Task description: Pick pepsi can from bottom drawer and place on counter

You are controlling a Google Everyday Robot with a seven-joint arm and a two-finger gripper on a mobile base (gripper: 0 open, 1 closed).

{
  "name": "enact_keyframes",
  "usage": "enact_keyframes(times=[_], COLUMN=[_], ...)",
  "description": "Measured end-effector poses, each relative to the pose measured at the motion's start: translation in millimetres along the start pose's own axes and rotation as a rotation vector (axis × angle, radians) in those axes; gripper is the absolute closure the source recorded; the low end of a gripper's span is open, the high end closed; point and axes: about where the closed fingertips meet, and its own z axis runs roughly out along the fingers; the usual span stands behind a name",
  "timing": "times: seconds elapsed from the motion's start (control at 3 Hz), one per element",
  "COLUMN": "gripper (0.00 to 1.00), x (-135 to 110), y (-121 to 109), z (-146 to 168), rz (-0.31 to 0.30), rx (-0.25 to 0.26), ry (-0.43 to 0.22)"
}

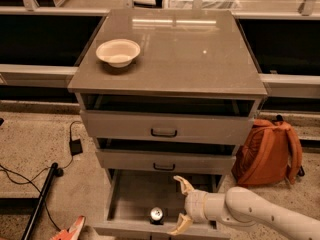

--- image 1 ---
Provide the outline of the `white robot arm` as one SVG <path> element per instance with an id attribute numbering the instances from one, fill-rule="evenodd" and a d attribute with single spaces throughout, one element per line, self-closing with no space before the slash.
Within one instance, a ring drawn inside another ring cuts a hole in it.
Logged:
<path id="1" fill-rule="evenodd" d="M 180 213 L 170 235 L 179 235 L 194 223 L 217 221 L 236 229 L 265 225 L 289 240 L 320 240 L 320 221 L 275 205 L 243 187 L 225 194 L 195 189 L 181 176 L 174 176 L 185 196 L 185 214 Z"/>

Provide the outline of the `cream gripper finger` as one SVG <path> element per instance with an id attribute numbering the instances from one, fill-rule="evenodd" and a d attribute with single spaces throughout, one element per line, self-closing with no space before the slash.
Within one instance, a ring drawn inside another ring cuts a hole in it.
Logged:
<path id="1" fill-rule="evenodd" d="M 192 218 L 187 214 L 180 213 L 176 226 L 168 232 L 169 235 L 180 235 L 193 224 Z"/>
<path id="2" fill-rule="evenodd" d="M 173 179 L 180 183 L 180 189 L 183 195 L 187 196 L 189 193 L 194 191 L 192 184 L 182 176 L 176 175 Z"/>

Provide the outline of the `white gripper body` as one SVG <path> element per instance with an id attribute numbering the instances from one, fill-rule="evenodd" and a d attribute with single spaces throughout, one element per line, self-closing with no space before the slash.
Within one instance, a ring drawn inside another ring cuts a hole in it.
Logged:
<path id="1" fill-rule="evenodd" d="M 214 193 L 192 190 L 186 194 L 184 209 L 192 222 L 214 221 Z"/>

